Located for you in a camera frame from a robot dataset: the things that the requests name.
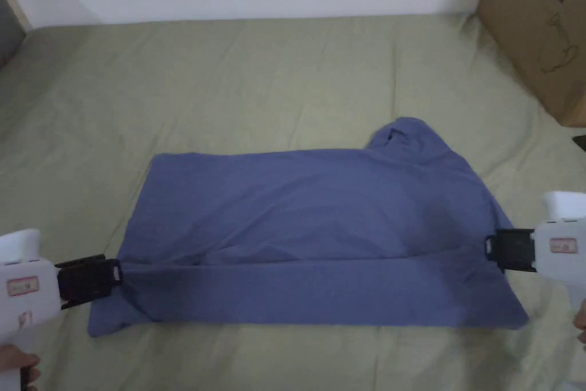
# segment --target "black plastic clip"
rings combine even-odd
[[[497,229],[495,235],[486,238],[486,258],[496,262],[503,272],[536,272],[533,231],[534,229]]]
[[[115,259],[106,260],[104,254],[72,260],[55,265],[59,295],[66,301],[61,310],[69,309],[112,294],[122,285],[122,269]]]

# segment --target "mattress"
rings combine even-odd
[[[517,227],[542,194],[586,192],[584,130],[559,126],[461,15],[61,27],[0,70],[0,230],[60,262],[117,254],[154,154],[361,148],[426,121]],[[550,390],[576,358],[565,289],[509,274],[519,331],[137,325],[90,339],[89,307],[40,341],[44,390]]]

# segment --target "sticker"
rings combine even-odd
[[[21,313],[18,316],[18,329],[28,327],[33,324],[33,313],[31,311]]]
[[[17,278],[10,279],[7,283],[8,296],[17,297],[19,295],[26,295],[27,293],[36,292],[39,290],[39,278]]]
[[[555,254],[577,254],[576,239],[550,239],[550,249]]]

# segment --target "cardboard box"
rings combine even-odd
[[[586,127],[586,0],[480,0],[477,14],[546,110]]]

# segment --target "folded shirt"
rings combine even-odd
[[[93,337],[144,322],[489,326],[528,316],[484,243],[510,221],[466,161],[401,118],[366,149],[162,154]]]

